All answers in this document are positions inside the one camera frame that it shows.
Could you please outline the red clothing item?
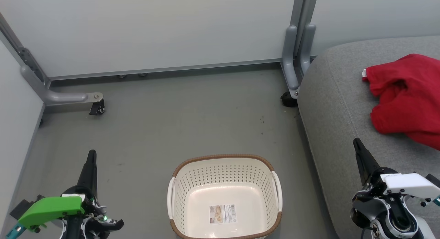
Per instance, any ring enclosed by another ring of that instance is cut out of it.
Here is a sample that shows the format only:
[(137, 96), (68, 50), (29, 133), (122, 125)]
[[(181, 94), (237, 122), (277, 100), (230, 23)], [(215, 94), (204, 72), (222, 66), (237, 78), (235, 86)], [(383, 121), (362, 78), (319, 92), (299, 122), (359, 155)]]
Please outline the red clothing item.
[(362, 72), (379, 103), (370, 118), (381, 134), (405, 134), (440, 150), (440, 60), (412, 53)]

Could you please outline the grey partition bottom rail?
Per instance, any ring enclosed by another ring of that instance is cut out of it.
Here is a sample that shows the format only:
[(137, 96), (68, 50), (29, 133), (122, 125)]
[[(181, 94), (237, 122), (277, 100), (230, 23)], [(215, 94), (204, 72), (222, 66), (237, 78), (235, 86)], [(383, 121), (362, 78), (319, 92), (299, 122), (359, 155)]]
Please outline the grey partition bottom rail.
[(128, 71), (113, 71), (113, 72), (99, 72), (99, 73), (86, 73), (79, 75), (60, 75), (49, 77), (50, 81), (61, 81), (61, 80), (73, 80), (79, 78), (97, 78), (97, 77), (109, 77), (109, 76), (119, 76), (119, 75), (132, 75), (139, 73), (156, 73), (156, 72), (170, 72), (170, 71), (184, 71), (184, 70), (197, 70), (206, 68), (223, 68), (223, 67), (234, 67), (234, 66), (246, 66), (255, 64), (268, 64), (281, 62), (281, 58), (275, 59), (263, 59), (263, 60), (252, 60), (252, 61), (239, 61), (239, 62), (228, 62), (219, 64), (203, 64), (203, 65), (193, 65), (193, 66), (183, 66), (183, 67), (167, 67), (167, 68), (153, 68), (153, 69), (141, 69), (141, 70), (128, 70)]

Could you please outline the grey metal partition post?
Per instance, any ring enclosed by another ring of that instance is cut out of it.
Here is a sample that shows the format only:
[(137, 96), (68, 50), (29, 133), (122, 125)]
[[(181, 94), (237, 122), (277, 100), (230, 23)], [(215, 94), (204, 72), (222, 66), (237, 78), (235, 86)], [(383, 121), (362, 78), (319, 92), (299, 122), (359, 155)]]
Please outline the grey metal partition post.
[(23, 46), (19, 38), (16, 36), (12, 28), (9, 26), (6, 19), (0, 13), (0, 31), (6, 37), (8, 42), (13, 47), (14, 51), (22, 59), (22, 62), (30, 67), (30, 69), (35, 73), (35, 75), (40, 79), (40, 81), (45, 85), (46, 88), (50, 87), (50, 79), (46, 76), (43, 69), (37, 63), (36, 59), (28, 50)]
[(297, 27), (294, 57), (297, 57), (305, 26), (311, 23), (317, 0), (294, 0), (290, 25)]

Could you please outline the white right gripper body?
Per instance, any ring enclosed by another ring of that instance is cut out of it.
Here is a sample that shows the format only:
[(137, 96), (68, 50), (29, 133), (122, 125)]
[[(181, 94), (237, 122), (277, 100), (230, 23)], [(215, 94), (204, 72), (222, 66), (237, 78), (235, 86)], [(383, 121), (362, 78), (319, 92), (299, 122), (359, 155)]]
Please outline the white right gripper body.
[(418, 173), (402, 174), (388, 167), (382, 167), (377, 183), (365, 185), (364, 190), (373, 197), (400, 194), (417, 197), (423, 202), (440, 202), (440, 196), (434, 197), (436, 187), (424, 176)]

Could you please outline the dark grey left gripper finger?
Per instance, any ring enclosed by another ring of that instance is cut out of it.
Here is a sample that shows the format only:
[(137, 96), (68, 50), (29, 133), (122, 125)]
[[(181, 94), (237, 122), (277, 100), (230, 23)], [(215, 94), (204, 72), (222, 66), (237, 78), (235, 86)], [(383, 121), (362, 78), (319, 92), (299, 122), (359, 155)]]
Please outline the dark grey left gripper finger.
[(90, 150), (87, 160), (83, 165), (79, 176), (77, 186), (84, 191), (88, 198), (96, 198), (98, 191), (98, 175), (97, 175), (97, 153), (96, 150)]

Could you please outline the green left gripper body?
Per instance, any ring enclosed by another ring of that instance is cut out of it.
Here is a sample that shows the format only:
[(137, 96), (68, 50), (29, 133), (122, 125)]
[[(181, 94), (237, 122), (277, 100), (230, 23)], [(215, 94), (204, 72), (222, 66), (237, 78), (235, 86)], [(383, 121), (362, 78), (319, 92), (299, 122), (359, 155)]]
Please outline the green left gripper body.
[(35, 229), (48, 222), (71, 217), (80, 221), (96, 214), (97, 188), (72, 186), (60, 196), (38, 198), (37, 201), (23, 200), (17, 205), (19, 210), (17, 221), (27, 229)]

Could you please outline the paper label sticker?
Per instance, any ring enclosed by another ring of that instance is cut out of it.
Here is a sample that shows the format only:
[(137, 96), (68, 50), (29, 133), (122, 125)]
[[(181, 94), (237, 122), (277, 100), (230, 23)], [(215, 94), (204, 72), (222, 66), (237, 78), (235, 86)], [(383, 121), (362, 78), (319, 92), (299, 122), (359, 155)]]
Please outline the paper label sticker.
[(210, 224), (237, 223), (236, 205), (209, 206), (209, 222)]

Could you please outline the black caster wheel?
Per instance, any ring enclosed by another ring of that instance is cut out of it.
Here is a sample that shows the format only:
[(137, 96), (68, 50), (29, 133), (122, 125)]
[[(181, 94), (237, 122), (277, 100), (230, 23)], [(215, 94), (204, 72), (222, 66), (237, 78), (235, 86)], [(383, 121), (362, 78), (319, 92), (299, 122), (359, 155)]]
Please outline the black caster wheel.
[(99, 102), (94, 102), (91, 106), (90, 115), (98, 116), (105, 112), (105, 100), (102, 99)]
[(286, 107), (297, 107), (298, 102), (297, 99), (293, 98), (290, 94), (290, 92), (285, 92), (281, 95), (280, 101), (283, 106)]

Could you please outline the white perforated laundry basket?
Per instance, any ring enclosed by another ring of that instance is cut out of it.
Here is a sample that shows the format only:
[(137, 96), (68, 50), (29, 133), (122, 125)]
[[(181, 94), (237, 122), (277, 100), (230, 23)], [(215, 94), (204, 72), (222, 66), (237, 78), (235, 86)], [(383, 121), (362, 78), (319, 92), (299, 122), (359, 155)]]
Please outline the white perforated laundry basket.
[[(210, 224), (209, 206), (236, 205), (237, 223)], [(167, 190), (170, 225), (179, 239), (265, 239), (281, 224), (283, 194), (272, 164), (243, 153), (188, 159)]]

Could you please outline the grey fabric sofa seat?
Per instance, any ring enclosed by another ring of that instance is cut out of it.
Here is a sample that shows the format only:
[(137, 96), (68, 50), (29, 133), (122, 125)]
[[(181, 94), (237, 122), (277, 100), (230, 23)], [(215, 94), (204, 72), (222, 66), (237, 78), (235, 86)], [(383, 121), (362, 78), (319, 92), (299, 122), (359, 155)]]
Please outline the grey fabric sofa seat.
[(360, 138), (381, 167), (440, 179), (440, 151), (402, 134), (382, 135), (370, 119), (378, 104), (361, 80), (369, 66), (408, 54), (440, 59), (440, 36), (371, 39), (328, 48), (303, 77), (298, 105), (309, 148), (334, 229), (340, 239), (360, 239), (350, 218), (352, 198), (362, 184), (353, 140)]

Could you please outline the grey metal partition foot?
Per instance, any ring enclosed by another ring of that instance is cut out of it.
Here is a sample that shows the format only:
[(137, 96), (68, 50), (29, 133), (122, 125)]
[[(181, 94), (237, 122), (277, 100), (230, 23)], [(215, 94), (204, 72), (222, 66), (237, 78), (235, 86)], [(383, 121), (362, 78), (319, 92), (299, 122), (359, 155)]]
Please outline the grey metal partition foot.
[(288, 87), (288, 92), (295, 99), (298, 98), (299, 89), (304, 74), (311, 64), (311, 47), (316, 32), (315, 24), (305, 26), (297, 57), (294, 57), (295, 39), (297, 27), (292, 25), (286, 29), (281, 68)]
[(55, 92), (47, 88), (27, 65), (20, 67), (20, 73), (46, 106), (75, 103), (99, 103), (104, 101), (100, 92)]

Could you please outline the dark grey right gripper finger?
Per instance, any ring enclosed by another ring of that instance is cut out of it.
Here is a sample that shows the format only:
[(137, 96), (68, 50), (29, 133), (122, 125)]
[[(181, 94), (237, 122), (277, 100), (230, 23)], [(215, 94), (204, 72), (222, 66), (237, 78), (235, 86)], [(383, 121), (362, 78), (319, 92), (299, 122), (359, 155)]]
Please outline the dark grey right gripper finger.
[(353, 145), (361, 184), (363, 186), (367, 184), (376, 184), (380, 175), (381, 167), (360, 138), (355, 138), (353, 140)]

